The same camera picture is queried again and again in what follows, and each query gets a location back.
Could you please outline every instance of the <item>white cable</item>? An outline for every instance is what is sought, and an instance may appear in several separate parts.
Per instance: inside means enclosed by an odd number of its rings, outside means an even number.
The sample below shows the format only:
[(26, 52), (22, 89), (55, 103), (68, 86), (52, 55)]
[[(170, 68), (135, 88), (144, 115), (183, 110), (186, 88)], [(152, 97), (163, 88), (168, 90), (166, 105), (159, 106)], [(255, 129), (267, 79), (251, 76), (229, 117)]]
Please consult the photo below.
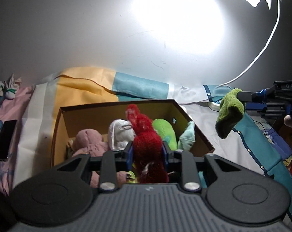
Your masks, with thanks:
[(268, 47), (268, 45), (269, 45), (269, 43), (270, 43), (270, 41), (271, 41), (271, 39), (272, 39), (272, 37), (273, 37), (273, 35), (274, 35), (274, 33), (275, 33), (275, 30), (276, 30), (276, 28), (277, 28), (277, 25), (278, 25), (278, 23), (279, 23), (279, 18), (280, 18), (280, 1), (279, 0), (277, 0), (277, 2), (278, 2), (278, 15), (277, 15), (277, 21), (276, 21), (276, 23), (275, 23), (275, 26), (274, 26), (274, 29), (272, 30), (272, 33), (271, 33), (271, 35), (269, 36), (269, 39), (267, 40), (267, 42), (266, 42), (266, 44), (265, 44), (265, 46), (264, 46), (264, 48), (260, 51), (260, 53), (257, 55), (257, 57), (251, 62), (251, 64), (240, 74), (240, 75), (238, 75), (236, 78), (234, 78), (234, 79), (232, 79), (232, 80), (230, 80), (229, 82), (226, 82), (226, 83), (223, 83), (223, 84), (221, 84), (221, 85), (218, 85), (218, 86), (216, 86), (216, 88), (218, 88), (218, 87), (220, 87), (220, 86), (224, 86), (224, 85), (227, 85), (227, 84), (230, 84), (230, 83), (232, 83), (232, 82), (234, 82), (235, 80), (237, 80), (237, 79), (239, 79), (242, 75), (244, 75), (244, 73), (246, 72), (246, 71), (248, 71), (249, 69), (250, 69), (250, 67), (257, 61), (257, 59), (262, 55), (262, 53), (266, 50), (266, 48)]

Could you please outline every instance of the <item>red plush toy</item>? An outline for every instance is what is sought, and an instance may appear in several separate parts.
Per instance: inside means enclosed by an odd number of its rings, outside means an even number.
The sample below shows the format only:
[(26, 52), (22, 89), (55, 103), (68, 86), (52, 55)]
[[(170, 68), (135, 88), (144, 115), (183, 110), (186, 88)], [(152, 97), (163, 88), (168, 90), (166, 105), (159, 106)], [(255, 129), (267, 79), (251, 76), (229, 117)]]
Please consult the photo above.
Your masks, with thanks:
[(167, 183), (164, 170), (162, 139), (152, 127), (152, 120), (139, 113), (137, 105), (130, 104), (126, 111), (136, 134), (133, 140), (133, 159), (140, 183)]

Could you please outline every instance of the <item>pink bedding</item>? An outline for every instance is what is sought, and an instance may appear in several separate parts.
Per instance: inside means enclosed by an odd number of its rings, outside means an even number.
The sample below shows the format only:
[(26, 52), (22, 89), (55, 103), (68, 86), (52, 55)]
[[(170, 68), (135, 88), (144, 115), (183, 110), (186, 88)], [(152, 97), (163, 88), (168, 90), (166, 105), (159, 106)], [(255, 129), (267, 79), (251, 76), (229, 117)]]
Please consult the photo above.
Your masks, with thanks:
[(17, 119), (15, 133), (9, 148), (8, 160), (0, 162), (0, 192), (5, 195), (9, 195), (12, 189), (17, 145), (22, 128), (21, 118), (30, 101), (31, 95), (31, 87), (20, 88), (13, 100), (4, 100), (0, 107), (0, 120), (3, 123), (7, 120)]

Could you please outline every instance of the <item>pink plush toy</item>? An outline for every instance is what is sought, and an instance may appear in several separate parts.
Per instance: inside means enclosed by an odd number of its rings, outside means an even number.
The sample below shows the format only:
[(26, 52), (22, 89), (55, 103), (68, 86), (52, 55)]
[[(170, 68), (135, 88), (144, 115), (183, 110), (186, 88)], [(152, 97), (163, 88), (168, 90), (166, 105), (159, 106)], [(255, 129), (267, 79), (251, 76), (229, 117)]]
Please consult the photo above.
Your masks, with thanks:
[[(72, 145), (72, 150), (75, 152), (73, 157), (78, 154), (89, 153), (91, 157), (103, 156), (103, 153), (109, 150), (107, 142), (103, 142), (102, 135), (93, 129), (85, 129), (78, 132)], [(121, 171), (117, 173), (118, 187), (126, 183), (127, 172)], [(99, 185), (100, 176), (93, 171), (90, 181), (90, 186), (97, 188)]]

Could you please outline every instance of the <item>stuffed animal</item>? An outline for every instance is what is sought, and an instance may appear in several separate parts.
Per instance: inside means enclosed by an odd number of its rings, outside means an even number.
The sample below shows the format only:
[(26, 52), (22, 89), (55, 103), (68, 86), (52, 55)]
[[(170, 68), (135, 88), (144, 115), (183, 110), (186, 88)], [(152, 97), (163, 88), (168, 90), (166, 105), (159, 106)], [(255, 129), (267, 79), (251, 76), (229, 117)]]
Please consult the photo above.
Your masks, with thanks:
[(179, 137), (177, 149), (189, 151), (193, 147), (196, 141), (194, 127), (194, 122), (189, 121), (186, 130)]
[(126, 111), (136, 134), (133, 140), (133, 160), (139, 174), (139, 183), (167, 183), (169, 177), (164, 170), (162, 139), (152, 127), (152, 120), (139, 113), (135, 104)]
[(176, 135), (172, 125), (164, 119), (155, 119), (152, 123), (154, 130), (163, 141), (166, 141), (172, 151), (177, 149)]
[(131, 123), (123, 119), (114, 120), (109, 126), (107, 139), (111, 150), (124, 150), (129, 141), (134, 139)]
[[(78, 154), (89, 153), (91, 157), (103, 156), (107, 150), (109, 150), (107, 142), (103, 142), (102, 135), (93, 129), (85, 129), (78, 132), (76, 138), (72, 144), (72, 150), (75, 151), (73, 157)], [(127, 172), (121, 171), (117, 173), (118, 187), (123, 183), (126, 183)], [(92, 172), (90, 186), (97, 188), (99, 184), (99, 175), (97, 172)]]
[(14, 79), (14, 74), (9, 78), (8, 82), (4, 81), (6, 99), (12, 100), (15, 98), (15, 93), (18, 91), (21, 82), (21, 78)]

